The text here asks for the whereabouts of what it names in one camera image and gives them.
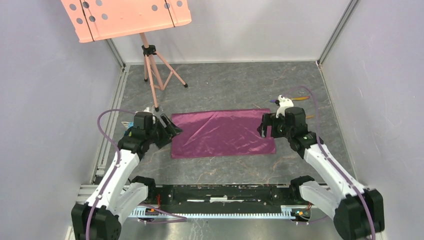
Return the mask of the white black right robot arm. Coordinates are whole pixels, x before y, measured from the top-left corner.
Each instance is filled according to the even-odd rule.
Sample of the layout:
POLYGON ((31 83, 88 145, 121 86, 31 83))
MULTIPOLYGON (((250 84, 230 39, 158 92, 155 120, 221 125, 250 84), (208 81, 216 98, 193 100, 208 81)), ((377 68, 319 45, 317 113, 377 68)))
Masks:
POLYGON ((309 175, 292 179, 289 199, 316 206, 332 219, 344 240, 374 238, 385 230, 384 199, 377 189, 369 189, 353 178, 332 156, 321 137, 308 129, 301 107, 288 107, 284 113, 264 113, 257 128, 265 138, 286 138, 291 149, 311 165, 324 180, 321 186, 309 175))

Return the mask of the magenta satin napkin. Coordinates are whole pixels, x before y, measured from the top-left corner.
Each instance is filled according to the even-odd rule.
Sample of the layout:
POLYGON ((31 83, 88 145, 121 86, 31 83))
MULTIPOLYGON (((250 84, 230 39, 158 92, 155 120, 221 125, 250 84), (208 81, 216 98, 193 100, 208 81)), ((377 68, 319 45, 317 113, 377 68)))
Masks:
POLYGON ((174 113, 172 121, 183 130, 171 143, 173 159, 268 155, 276 152, 272 137, 257 131, 268 108, 174 113))

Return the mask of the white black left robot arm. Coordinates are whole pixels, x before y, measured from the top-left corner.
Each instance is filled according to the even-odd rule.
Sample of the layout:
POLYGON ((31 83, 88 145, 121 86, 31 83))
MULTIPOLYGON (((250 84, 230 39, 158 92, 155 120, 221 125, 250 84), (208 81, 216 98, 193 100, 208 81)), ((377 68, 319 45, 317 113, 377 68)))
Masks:
POLYGON ((118 142, 114 159, 106 174, 84 203, 71 210, 74 236, 77 240, 117 240, 122 225, 142 202, 157 199, 155 180, 136 176, 125 188, 130 174, 138 166, 151 145, 161 149, 183 131, 165 114, 149 111, 134 114, 133 125, 118 142))

